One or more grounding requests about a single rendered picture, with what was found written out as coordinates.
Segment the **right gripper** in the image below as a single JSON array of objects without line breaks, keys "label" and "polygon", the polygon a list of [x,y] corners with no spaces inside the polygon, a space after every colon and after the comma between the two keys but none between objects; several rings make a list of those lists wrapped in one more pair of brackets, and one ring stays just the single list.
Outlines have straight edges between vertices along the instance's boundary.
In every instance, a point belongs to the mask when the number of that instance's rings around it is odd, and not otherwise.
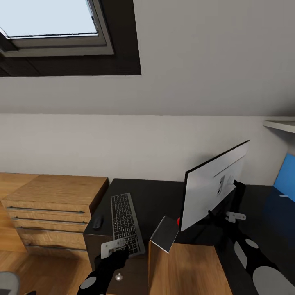
[{"label": "right gripper", "polygon": [[239,221],[236,220],[236,223],[229,222],[225,219],[225,217],[222,216],[215,216],[210,210],[208,211],[208,214],[210,216],[211,221],[214,221],[214,225],[216,227],[222,228],[225,233],[229,236],[229,231],[232,229],[239,229]]}]

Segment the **keyboard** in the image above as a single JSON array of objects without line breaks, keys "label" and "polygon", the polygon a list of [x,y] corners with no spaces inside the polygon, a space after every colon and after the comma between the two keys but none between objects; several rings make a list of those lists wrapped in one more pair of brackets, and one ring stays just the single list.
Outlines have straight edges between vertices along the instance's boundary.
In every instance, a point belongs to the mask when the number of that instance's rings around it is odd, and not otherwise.
[{"label": "keyboard", "polygon": [[113,240],[124,238],[126,244],[114,251],[129,247],[129,258],[145,253],[145,247],[139,229],[134,205],[130,193],[111,197]]}]

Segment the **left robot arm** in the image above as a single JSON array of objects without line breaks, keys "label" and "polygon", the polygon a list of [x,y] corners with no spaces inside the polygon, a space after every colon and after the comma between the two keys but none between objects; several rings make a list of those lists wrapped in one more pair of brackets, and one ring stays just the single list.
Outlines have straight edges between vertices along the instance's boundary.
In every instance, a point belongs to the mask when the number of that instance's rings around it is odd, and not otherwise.
[{"label": "left robot arm", "polygon": [[77,295],[106,295],[115,270],[123,268],[126,260],[129,259],[128,245],[124,251],[112,252],[111,250],[125,244],[124,238],[102,243],[101,254],[94,259],[95,270],[79,286]]}]

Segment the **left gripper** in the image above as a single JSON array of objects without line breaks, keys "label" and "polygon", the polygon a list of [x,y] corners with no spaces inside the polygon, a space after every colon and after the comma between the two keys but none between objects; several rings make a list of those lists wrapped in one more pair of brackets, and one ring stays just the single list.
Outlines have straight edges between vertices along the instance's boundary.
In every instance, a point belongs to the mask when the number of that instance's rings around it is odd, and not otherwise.
[{"label": "left gripper", "polygon": [[94,259],[95,270],[100,266],[107,266],[111,270],[111,277],[113,276],[115,270],[123,268],[125,262],[129,259],[129,247],[125,247],[125,250],[114,251],[107,258],[101,258],[102,253]]}]

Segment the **mouse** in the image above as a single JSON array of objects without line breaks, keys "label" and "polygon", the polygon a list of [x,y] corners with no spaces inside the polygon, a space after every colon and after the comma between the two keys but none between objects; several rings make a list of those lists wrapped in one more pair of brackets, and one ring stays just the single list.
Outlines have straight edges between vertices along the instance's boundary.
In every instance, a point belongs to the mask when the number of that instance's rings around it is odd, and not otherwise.
[{"label": "mouse", "polygon": [[97,217],[93,222],[93,228],[100,228],[102,221],[103,221],[102,216]]}]

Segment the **monitor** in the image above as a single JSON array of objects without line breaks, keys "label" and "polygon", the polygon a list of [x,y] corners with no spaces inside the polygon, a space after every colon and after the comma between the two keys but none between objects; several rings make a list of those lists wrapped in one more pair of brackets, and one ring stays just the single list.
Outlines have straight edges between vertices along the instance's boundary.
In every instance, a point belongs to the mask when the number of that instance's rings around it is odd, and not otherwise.
[{"label": "monitor", "polygon": [[251,140],[247,140],[228,151],[185,172],[184,191],[179,230],[184,231],[196,222],[210,222],[204,219],[235,188],[230,212],[239,213],[246,185],[239,182]]}]

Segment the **notebook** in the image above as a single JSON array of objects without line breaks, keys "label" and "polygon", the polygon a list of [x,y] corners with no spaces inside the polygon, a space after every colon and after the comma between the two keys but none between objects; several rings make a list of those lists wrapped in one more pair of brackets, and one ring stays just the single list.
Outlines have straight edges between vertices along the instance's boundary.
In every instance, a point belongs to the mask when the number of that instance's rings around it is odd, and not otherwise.
[{"label": "notebook", "polygon": [[179,231],[177,221],[165,215],[150,238],[154,244],[169,253]]}]

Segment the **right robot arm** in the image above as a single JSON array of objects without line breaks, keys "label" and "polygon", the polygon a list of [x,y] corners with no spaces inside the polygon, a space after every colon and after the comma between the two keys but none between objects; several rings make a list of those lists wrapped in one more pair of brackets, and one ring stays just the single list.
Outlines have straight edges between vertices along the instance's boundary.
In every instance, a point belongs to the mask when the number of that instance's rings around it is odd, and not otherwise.
[{"label": "right robot arm", "polygon": [[236,255],[246,272],[250,274],[259,295],[295,295],[295,286],[281,274],[275,263],[271,262],[259,246],[239,228],[239,221],[246,220],[246,215],[227,211],[227,217],[215,216],[208,211],[211,221],[222,228],[229,236]]}]

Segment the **swivel chair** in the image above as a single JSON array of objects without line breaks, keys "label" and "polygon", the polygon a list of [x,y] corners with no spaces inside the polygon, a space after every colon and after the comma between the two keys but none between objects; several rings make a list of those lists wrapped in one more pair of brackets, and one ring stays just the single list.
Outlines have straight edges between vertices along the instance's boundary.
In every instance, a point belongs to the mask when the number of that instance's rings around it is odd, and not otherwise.
[{"label": "swivel chair", "polygon": [[[0,295],[19,295],[20,277],[10,271],[0,272]],[[24,295],[36,295],[36,291],[26,292]]]}]

